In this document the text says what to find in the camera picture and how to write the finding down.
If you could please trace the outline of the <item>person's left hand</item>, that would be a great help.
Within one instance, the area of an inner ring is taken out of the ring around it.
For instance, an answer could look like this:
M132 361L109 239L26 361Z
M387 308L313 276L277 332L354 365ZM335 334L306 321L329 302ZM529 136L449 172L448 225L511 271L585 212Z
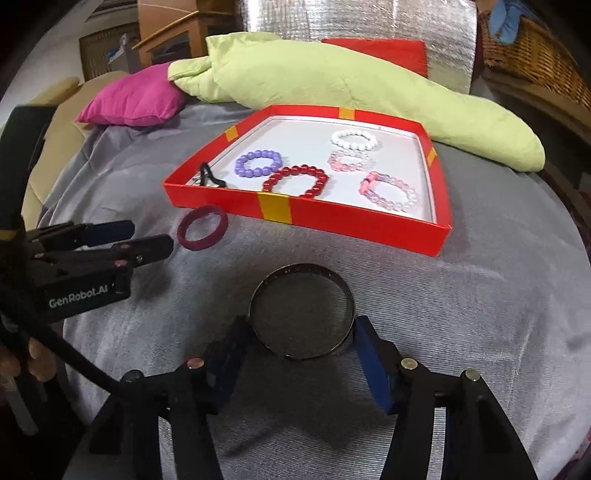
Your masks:
M39 382L47 382L56 375L56 357L33 338L29 340L25 360L29 373ZM10 377L17 377L21 374L21 361L4 345L0 349L0 371Z

